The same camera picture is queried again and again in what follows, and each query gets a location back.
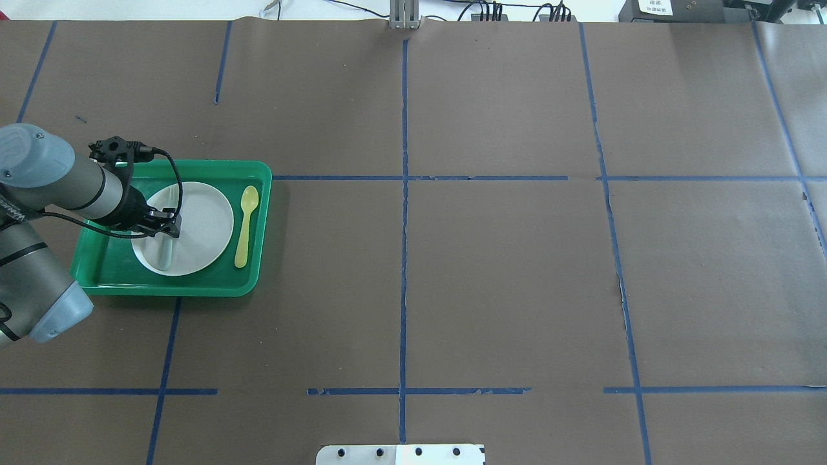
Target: blue tape line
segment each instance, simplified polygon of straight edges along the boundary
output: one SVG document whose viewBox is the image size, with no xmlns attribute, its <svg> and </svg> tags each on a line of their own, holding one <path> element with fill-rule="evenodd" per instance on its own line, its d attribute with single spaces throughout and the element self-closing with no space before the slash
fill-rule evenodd
<svg viewBox="0 0 827 465">
<path fill-rule="evenodd" d="M 26 97 L 23 99 L 23 104 L 20 106 L 20 112 L 17 114 L 17 122 L 23 122 L 23 116 L 26 115 L 26 108 L 29 106 L 31 93 L 35 90 L 35 83 L 37 82 L 37 78 L 41 75 L 41 68 L 43 68 L 43 62 L 46 59 L 46 53 L 49 51 L 52 37 L 55 36 L 55 28 L 57 28 L 57 21 L 52 22 L 52 27 L 49 29 L 49 35 L 46 36 L 46 43 L 43 44 L 41 58 L 37 61 L 37 67 L 35 67 L 35 73 L 31 76 L 31 82 L 29 83 L 29 89 L 26 91 Z"/>
<path fill-rule="evenodd" d="M 606 176 L 608 181 L 748 181 L 782 182 L 798 181 L 795 176 Z"/>
<path fill-rule="evenodd" d="M 399 388 L 396 387 L 333 387 L 308 389 L 308 395 L 399 395 Z"/>
<path fill-rule="evenodd" d="M 402 42 L 402 271 L 399 297 L 399 443 L 405 443 L 408 362 L 408 41 Z"/>
<path fill-rule="evenodd" d="M 152 465 L 155 460 L 155 444 L 158 442 L 158 430 L 160 428 L 160 417 L 164 412 L 164 397 L 166 396 L 166 382 L 170 377 L 170 364 L 172 363 L 172 349 L 175 346 L 175 332 L 178 330 L 178 317 L 181 313 L 181 298 L 175 299 L 175 312 L 172 314 L 170 325 L 170 340 L 166 344 L 166 357 L 164 359 L 164 371 L 160 375 L 160 388 L 158 389 L 158 403 L 155 406 L 155 420 L 152 422 L 152 435 L 150 436 L 150 448 L 146 455 L 146 465 Z"/>
<path fill-rule="evenodd" d="M 827 386 L 650 386 L 642 387 L 643 394 L 704 394 L 750 392 L 819 392 L 827 393 Z M 604 394 L 633 394 L 633 387 L 605 387 Z"/>
<path fill-rule="evenodd" d="M 530 387 L 406 387 L 405 395 L 522 395 Z M 398 395 L 395 387 L 333 387 L 308 389 L 308 395 Z"/>
<path fill-rule="evenodd" d="M 94 387 L 4 387 L 0 395 L 158 395 L 157 389 Z"/>
<path fill-rule="evenodd" d="M 224 65 L 227 63 L 227 49 L 230 47 L 230 31 L 232 21 L 227 22 L 227 31 L 224 32 L 224 50 L 221 52 L 221 64 L 218 66 L 218 81 L 215 83 L 215 99 L 213 103 L 218 105 L 218 98 L 221 96 L 221 83 L 224 80 Z"/>
<path fill-rule="evenodd" d="M 167 389 L 165 395 L 218 395 L 218 389 Z"/>
<path fill-rule="evenodd" d="M 274 175 L 274 181 L 401 181 L 397 175 Z M 408 181 L 568 181 L 568 176 L 408 176 Z"/>
<path fill-rule="evenodd" d="M 409 387 L 409 395 L 523 395 L 530 387 Z"/>
<path fill-rule="evenodd" d="M 372 175 L 275 175 L 273 181 L 401 181 L 402 176 Z"/>
<path fill-rule="evenodd" d="M 411 176 L 417 181 L 568 181 L 568 176 Z"/>
<path fill-rule="evenodd" d="M 806 196 L 807 202 L 807 209 L 810 210 L 810 219 L 813 222 L 813 227 L 815 228 L 815 234 L 819 238 L 819 245 L 821 247 L 821 254 L 827 259 L 827 242 L 825 241 L 824 230 L 821 229 L 821 222 L 819 221 L 819 215 L 815 212 L 815 206 L 813 206 L 813 198 L 810 195 L 810 189 L 807 188 L 807 182 L 804 178 L 804 173 L 801 170 L 801 163 L 798 161 L 798 154 L 796 153 L 796 148 L 792 144 L 792 137 L 790 136 L 790 130 L 786 125 L 786 119 L 784 118 L 784 113 L 781 111 L 781 105 L 778 103 L 778 96 L 776 95 L 775 86 L 772 85 L 772 79 L 770 78 L 770 71 L 767 67 L 767 60 L 764 57 L 764 49 L 761 45 L 761 37 L 758 34 L 758 25 L 755 21 L 752 22 L 753 26 L 753 37 L 755 38 L 755 46 L 758 49 L 758 61 L 761 63 L 761 71 L 764 73 L 764 79 L 767 81 L 767 87 L 770 91 L 770 97 L 772 97 L 772 106 L 775 107 L 776 113 L 778 115 L 778 121 L 781 123 L 782 131 L 784 132 L 784 140 L 786 141 L 786 146 L 790 150 L 790 157 L 792 158 L 792 164 L 796 168 L 796 174 L 798 175 L 798 179 L 801 182 L 801 189 L 804 191 L 804 195 Z"/>
<path fill-rule="evenodd" d="M 620 262 L 620 247 L 618 246 L 617 231 L 614 227 L 614 213 L 612 213 L 611 194 L 609 193 L 609 181 L 606 174 L 606 164 L 603 154 L 603 142 L 600 141 L 600 133 L 597 131 L 597 103 L 595 101 L 595 90 L 591 82 L 591 68 L 589 66 L 589 51 L 586 48 L 586 30 L 583 23 L 579 22 L 580 43 L 583 49 L 583 66 L 586 68 L 586 86 L 589 89 L 589 103 L 591 109 L 591 121 L 595 132 L 595 144 L 600 155 L 600 175 L 603 179 L 603 195 L 605 197 L 606 214 L 609 217 L 609 232 L 612 238 L 612 251 L 614 253 L 614 268 L 617 271 L 620 286 L 620 301 L 623 306 L 623 318 L 626 325 L 626 345 L 629 348 L 629 363 L 632 367 L 632 381 L 635 389 L 635 400 L 638 405 L 638 423 L 640 425 L 640 437 L 643 441 L 643 458 L 647 465 L 652 464 L 652 454 L 649 451 L 649 434 L 646 427 L 646 413 L 643 410 L 643 394 L 640 391 L 640 375 L 638 374 L 638 357 L 634 350 L 634 338 L 632 335 L 632 320 L 629 317 L 629 303 L 626 300 L 626 282 L 623 275 L 623 266 Z"/>
</svg>

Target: cable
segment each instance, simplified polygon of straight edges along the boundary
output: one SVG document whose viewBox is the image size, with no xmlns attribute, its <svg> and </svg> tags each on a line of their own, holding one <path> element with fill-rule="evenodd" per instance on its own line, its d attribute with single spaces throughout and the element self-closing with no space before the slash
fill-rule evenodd
<svg viewBox="0 0 827 465">
<path fill-rule="evenodd" d="M 462 16 L 463 16 L 463 15 L 465 15 L 465 12 L 467 12 L 467 11 L 468 11 L 468 8 L 470 8 L 470 7 L 471 7 L 471 5 L 475 5 L 475 4 L 477 4 L 477 2 L 469 2 L 469 3 L 466 5 L 466 7 L 462 8 L 462 12 L 460 13 L 460 17 L 458 17 L 458 18 L 457 18 L 457 21 L 462 21 Z"/>
<path fill-rule="evenodd" d="M 78 219 L 72 218 L 72 217 L 64 215 L 62 213 L 42 212 L 41 215 L 43 215 L 44 217 L 60 218 L 62 220 L 68 221 L 70 223 L 77 224 L 78 226 L 82 226 L 84 228 L 91 229 L 92 231 L 95 231 L 96 233 L 103 234 L 104 236 L 117 237 L 118 239 L 140 239 L 142 237 L 149 237 L 150 236 L 150 234 L 148 232 L 144 233 L 144 234 L 138 234 L 136 236 L 132 236 L 131 234 L 117 234 L 115 232 L 109 232 L 105 229 L 96 228 L 96 227 L 92 226 L 91 224 L 84 223 L 84 222 L 82 222 Z"/>
<path fill-rule="evenodd" d="M 462 17 L 465 16 L 465 12 L 468 11 L 468 8 L 476 5 L 477 3 L 480 4 L 480 21 L 483 21 L 483 19 L 482 19 L 483 17 L 490 16 L 490 10 L 489 10 L 489 6 L 488 6 L 488 2 L 485 2 L 484 0 L 475 0 L 474 2 L 466 2 L 466 3 L 468 3 L 468 4 L 466 5 L 465 8 L 462 8 L 462 12 L 460 13 L 460 17 L 457 18 L 457 21 L 462 21 Z M 483 4 L 485 4 L 485 16 L 483 16 L 483 9 L 482 9 Z"/>
<path fill-rule="evenodd" d="M 480 0 L 475 0 L 473 2 L 471 0 L 443 0 L 443 1 L 444 2 L 449 2 L 449 3 L 471 3 L 471 4 L 474 4 L 474 3 L 479 2 Z M 499 5 L 502 5 L 504 7 L 523 7 L 523 8 L 539 8 L 541 6 L 541 5 L 523 5 L 521 3 L 499 3 Z"/>
<path fill-rule="evenodd" d="M 178 205 L 175 207 L 175 211 L 172 213 L 172 218 L 170 218 L 170 223 L 173 223 L 178 218 L 178 213 L 181 211 L 181 203 L 184 200 L 184 183 L 181 182 L 181 174 L 178 172 L 178 166 L 175 164 L 175 160 L 172 159 L 172 156 L 167 153 L 166 151 L 162 151 L 161 149 L 155 148 L 155 152 L 166 157 L 167 160 L 170 161 L 170 165 L 172 165 L 172 171 L 175 173 L 175 183 L 178 184 Z M 41 216 L 44 217 L 52 217 L 52 218 L 59 218 L 70 223 L 77 224 L 80 227 L 90 229 L 95 231 L 96 233 L 103 234 L 104 236 L 109 237 L 116 237 L 118 239 L 142 239 L 144 237 L 154 236 L 157 233 L 160 233 L 161 228 L 156 228 L 152 232 L 144 232 L 141 234 L 118 234 L 116 232 L 109 232 L 105 229 L 96 228 L 91 224 L 84 223 L 78 219 L 72 218 L 68 215 L 64 215 L 62 213 L 55 213 L 55 212 L 40 212 Z"/>
<path fill-rule="evenodd" d="M 535 22 L 535 21 L 537 20 L 537 18 L 538 18 L 538 17 L 540 17 L 540 12 L 541 12 L 541 11 L 543 10 L 543 8 L 545 8 L 545 7 L 549 7 L 549 8 L 551 8 L 551 10 L 552 10 L 552 11 L 551 11 L 551 13 L 549 13 L 549 14 L 554 15 L 554 5 L 552 5 L 551 3 L 545 3 L 545 4 L 543 4 L 540 8 L 538 8 L 538 9 L 537 9 L 537 12 L 536 12 L 536 13 L 534 13 L 534 17 L 531 19 L 531 22 Z"/>
<path fill-rule="evenodd" d="M 331 3 L 340 3 L 341 5 L 347 5 L 348 7 L 353 7 L 357 10 L 362 10 L 363 12 L 368 12 L 371 15 L 376 15 L 378 17 L 382 17 L 382 18 L 389 18 L 390 17 L 390 15 L 382 15 L 382 14 L 379 14 L 379 13 L 373 11 L 373 10 L 369 10 L 365 7 L 360 7 L 359 5 L 354 5 L 354 4 L 348 3 L 348 2 L 342 2 L 341 0 L 327 0 L 327 1 L 331 2 Z"/>
</svg>

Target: table surface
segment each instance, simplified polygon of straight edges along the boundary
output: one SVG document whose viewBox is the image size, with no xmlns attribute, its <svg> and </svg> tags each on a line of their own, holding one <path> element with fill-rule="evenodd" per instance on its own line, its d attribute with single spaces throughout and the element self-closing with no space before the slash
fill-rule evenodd
<svg viewBox="0 0 827 465">
<path fill-rule="evenodd" d="M 0 22 L 0 122 L 274 173 L 249 295 L 94 297 L 4 350 L 0 462 L 823 461 L 825 40 Z M 78 231 L 35 225 L 68 266 Z"/>
</svg>

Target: black cable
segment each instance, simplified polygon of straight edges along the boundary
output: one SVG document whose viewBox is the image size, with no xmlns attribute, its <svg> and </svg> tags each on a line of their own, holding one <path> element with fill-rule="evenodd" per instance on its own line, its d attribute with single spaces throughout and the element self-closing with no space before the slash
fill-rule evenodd
<svg viewBox="0 0 827 465">
<path fill-rule="evenodd" d="M 479 2 L 480 0 L 474 0 L 474 1 L 471 1 L 471 0 L 443 0 L 443 1 L 444 2 L 449 2 L 449 3 L 470 3 L 470 4 L 474 4 L 474 3 Z M 539 8 L 540 7 L 540 5 L 523 5 L 521 3 L 500 3 L 500 5 L 503 5 L 504 7 L 523 7 L 523 8 Z"/>
<path fill-rule="evenodd" d="M 369 10 L 365 7 L 360 7 L 359 5 L 354 5 L 354 4 L 348 3 L 348 2 L 342 2 L 341 0 L 327 0 L 327 1 L 331 2 L 331 3 L 340 3 L 341 5 L 347 5 L 348 7 L 353 7 L 357 10 L 362 10 L 363 12 L 368 12 L 371 15 L 376 15 L 378 17 L 383 17 L 383 18 L 389 18 L 390 17 L 390 15 L 382 15 L 382 14 L 379 14 L 379 13 L 373 11 L 373 10 Z"/>
<path fill-rule="evenodd" d="M 178 218 L 178 213 L 181 211 L 181 202 L 184 200 L 184 183 L 181 182 L 181 174 L 178 172 L 178 166 L 175 164 L 175 160 L 172 159 L 172 156 L 167 153 L 166 151 L 162 151 L 161 149 L 155 149 L 155 151 L 166 157 L 167 160 L 170 161 L 170 165 L 172 165 L 172 171 L 175 173 L 175 182 L 178 184 L 178 205 L 175 207 L 175 211 L 172 213 L 172 218 L 170 218 L 170 222 L 173 223 Z M 77 224 L 80 227 L 90 229 L 95 231 L 96 233 L 103 234 L 104 236 L 109 237 L 116 237 L 118 239 L 142 239 L 144 237 L 154 236 L 157 233 L 160 233 L 161 228 L 157 228 L 152 232 L 144 232 L 142 234 L 118 234 L 116 232 L 109 232 L 105 229 L 96 228 L 91 224 L 84 223 L 78 219 L 72 218 L 68 215 L 64 215 L 62 213 L 54 213 L 54 212 L 41 212 L 41 215 L 44 217 L 52 217 L 52 218 L 59 218 L 70 223 Z"/>
<path fill-rule="evenodd" d="M 531 22 L 535 22 L 537 18 L 540 17 L 540 12 L 545 7 L 551 8 L 551 12 L 549 14 L 552 16 L 554 15 L 554 5 L 552 5 L 551 3 L 544 3 L 540 8 L 537 9 L 537 12 L 534 13 L 534 17 L 531 19 Z"/>
<path fill-rule="evenodd" d="M 470 8 L 471 5 L 476 5 L 478 2 L 479 0 L 477 0 L 476 2 L 470 2 L 466 5 L 466 7 L 462 8 L 462 12 L 460 13 L 460 17 L 457 18 L 457 21 L 462 21 L 462 17 L 465 15 L 465 12 L 468 11 L 468 8 Z"/>
<path fill-rule="evenodd" d="M 140 239 L 142 237 L 149 237 L 150 236 L 150 234 L 148 232 L 144 233 L 144 234 L 138 234 L 136 236 L 132 236 L 131 234 L 117 234 L 115 232 L 109 232 L 105 229 L 96 228 L 96 227 L 92 226 L 91 224 L 84 223 L 84 222 L 82 222 L 78 219 L 72 218 L 72 217 L 64 215 L 62 213 L 42 212 L 41 215 L 43 215 L 44 217 L 60 218 L 60 219 L 63 219 L 65 221 L 68 221 L 70 223 L 77 224 L 78 226 L 82 226 L 84 228 L 91 229 L 92 231 L 95 231 L 96 233 L 103 234 L 104 236 L 117 237 L 118 239 Z"/>
</svg>

